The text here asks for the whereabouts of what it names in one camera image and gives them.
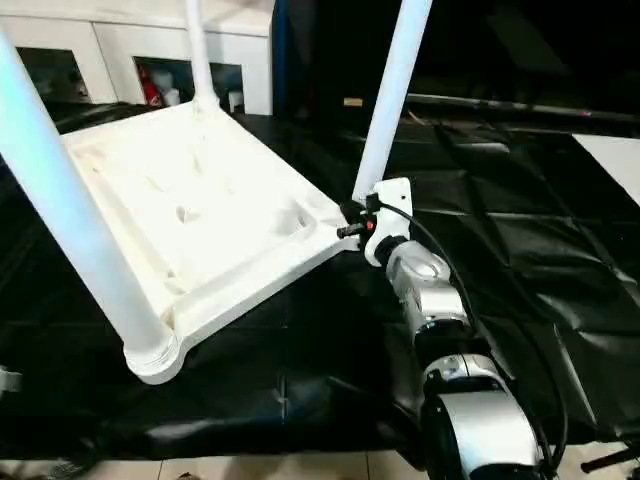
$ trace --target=tiled floor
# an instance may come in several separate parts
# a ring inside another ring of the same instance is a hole
[[[624,448],[622,444],[589,444],[567,449],[561,480],[625,480],[640,462],[634,460],[588,476],[580,463]],[[52,462],[0,462],[0,468],[22,477],[45,472]],[[87,480],[175,480],[189,472],[202,480],[425,480],[395,452],[306,454],[288,456],[208,457],[164,462],[104,462]]]

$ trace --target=cabinet door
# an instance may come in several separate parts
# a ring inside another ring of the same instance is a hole
[[[18,49],[71,52],[91,103],[117,101],[100,46],[89,22],[0,16],[0,26]]]
[[[190,60],[185,30],[135,25],[94,24],[118,99],[145,103],[137,58]],[[246,113],[271,115],[271,40],[228,33],[207,33],[209,61],[239,65]]]

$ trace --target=black cable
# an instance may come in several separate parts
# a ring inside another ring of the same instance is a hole
[[[496,362],[496,368],[502,374],[502,376],[509,378],[507,373],[502,369],[499,362]],[[555,472],[551,470],[551,446],[549,445],[549,440],[547,439],[546,433],[544,433],[544,429],[542,425],[538,421],[538,417],[535,416],[529,401],[527,400],[525,395],[521,395],[518,385],[515,385],[514,382],[510,382],[510,388],[513,395],[516,397],[516,400],[522,407],[522,411],[525,416],[531,423],[531,428],[533,429],[533,433],[535,437],[538,439],[538,443],[540,443],[540,448],[542,449],[542,461],[537,466],[536,471],[540,472],[543,478],[548,480],[553,480],[555,478]]]
[[[458,283],[460,294],[462,295],[462,299],[466,304],[467,312],[469,316],[474,321],[474,323],[477,322],[476,320],[477,317],[471,305],[469,292],[467,291],[464,285],[464,282],[462,281],[462,276],[458,272],[457,268],[455,267],[455,264],[451,261],[451,259],[449,258],[449,255],[447,255],[446,250],[442,247],[438,239],[422,223],[420,223],[420,221],[418,221],[412,215],[409,215],[407,212],[397,207],[394,207],[393,205],[389,205],[380,201],[377,202],[377,205],[379,205],[381,208],[386,208],[387,210],[390,210],[400,215],[401,217],[404,217],[406,220],[408,220],[411,223],[411,225],[416,227],[424,236],[426,236],[429,239],[429,241],[436,247],[436,249],[438,250],[438,254],[442,257],[442,259],[445,262],[447,262],[447,264],[449,265],[449,268],[451,269],[451,273],[456,279],[456,283]],[[542,350],[540,349],[538,342],[535,341],[535,339],[527,329],[522,327],[522,325],[520,325],[518,322],[515,322],[515,323],[516,325],[518,325],[520,332],[523,334],[523,336],[525,337],[525,339],[527,340],[531,348],[533,348],[536,356],[538,357],[538,360],[542,365],[542,368],[545,371],[545,374],[547,375],[549,382],[551,383],[551,387],[556,397],[558,409],[560,410],[560,416],[562,420],[561,435],[560,435],[558,444],[556,445],[556,448],[553,451],[553,455],[551,455],[550,458],[549,456],[550,456],[551,449],[549,447],[549,442],[546,438],[546,435],[544,434],[544,431],[541,428],[541,426],[537,424],[538,423],[537,418],[535,418],[535,416],[533,416],[533,418],[530,418],[530,421],[534,423],[534,426],[533,426],[534,431],[536,431],[536,433],[540,432],[538,434],[538,441],[542,445],[543,462],[546,463],[546,467],[548,469],[547,472],[543,472],[543,473],[545,473],[545,475],[549,475],[550,476],[549,478],[551,478],[555,475],[556,471],[558,470],[558,467],[560,466],[560,462],[562,461],[562,457],[564,455],[564,452],[567,446],[568,432],[569,432],[569,415],[567,413],[567,403],[562,393],[562,390],[560,388],[559,382],[557,381],[553,373],[553,368],[549,364],[547,357],[543,354]]]

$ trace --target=dark background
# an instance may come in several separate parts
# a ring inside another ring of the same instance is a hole
[[[280,112],[368,123],[399,6],[279,0]],[[637,114],[639,19],[633,0],[435,0],[410,93]]]

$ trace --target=black tarp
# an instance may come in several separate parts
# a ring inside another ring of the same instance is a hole
[[[348,199],[361,138],[237,119]],[[82,124],[58,120],[61,130]],[[411,179],[416,216],[446,246],[547,428],[557,423],[553,395],[516,322],[562,378],[573,441],[636,435],[640,210],[624,190],[567,135],[401,126],[387,173]],[[361,255],[318,267],[152,387],[128,371],[115,332],[4,165],[0,232],[0,364],[23,374],[22,391],[0,400],[0,456],[395,448],[420,457],[411,336],[382,272]]]

